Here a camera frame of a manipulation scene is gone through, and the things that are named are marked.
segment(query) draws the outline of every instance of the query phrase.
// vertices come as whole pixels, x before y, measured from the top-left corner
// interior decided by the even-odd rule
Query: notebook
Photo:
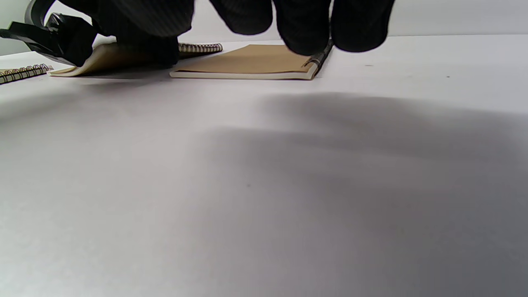
[[[27,66],[18,69],[0,69],[0,85],[30,77],[44,75],[49,70],[53,70],[53,67],[47,66],[46,64]]]
[[[179,43],[180,59],[218,53],[223,50],[219,43],[188,44]],[[93,74],[100,71],[116,70],[125,67],[143,66],[151,63],[151,58],[144,53],[120,47],[117,43],[100,44],[82,67],[72,67],[49,72],[51,76],[75,77]]]
[[[251,44],[176,68],[174,78],[301,79],[312,80],[323,66],[334,43],[311,57],[298,55],[285,45]]]

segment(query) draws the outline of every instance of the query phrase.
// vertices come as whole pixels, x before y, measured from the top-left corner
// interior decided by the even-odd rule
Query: black spiral binding
[[[0,85],[12,81],[22,80],[30,77],[46,74],[50,67],[46,64],[22,67],[19,69],[0,71]]]
[[[180,53],[216,53],[216,52],[221,52],[223,50],[223,47],[219,43],[209,43],[209,44],[179,43],[178,49]]]

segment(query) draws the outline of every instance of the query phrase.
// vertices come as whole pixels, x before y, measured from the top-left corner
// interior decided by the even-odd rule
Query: brown notebook cover
[[[315,77],[333,46],[307,57],[285,45],[251,44],[214,57],[201,59],[171,72],[178,78],[307,79]]]

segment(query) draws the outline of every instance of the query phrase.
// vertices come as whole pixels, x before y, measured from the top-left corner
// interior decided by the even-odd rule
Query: black object
[[[44,24],[46,13],[55,0],[31,0],[24,22],[12,22],[9,29],[0,29],[0,37],[23,41],[32,50],[60,63],[80,67],[92,54],[97,34],[114,35],[119,44],[136,47],[151,54],[155,61],[172,66],[178,61],[176,36],[149,35],[132,24],[111,1],[79,2],[69,5],[92,17],[93,26],[84,19],[52,13]]]

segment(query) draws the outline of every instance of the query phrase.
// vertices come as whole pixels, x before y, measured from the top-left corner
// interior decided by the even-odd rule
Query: gloved hand
[[[194,0],[109,0],[137,27],[155,36],[178,36],[191,28]],[[259,34],[272,22],[272,0],[210,0],[226,25],[239,34]],[[294,52],[312,55],[327,45],[364,52],[386,39],[394,0],[273,0],[280,36]]]

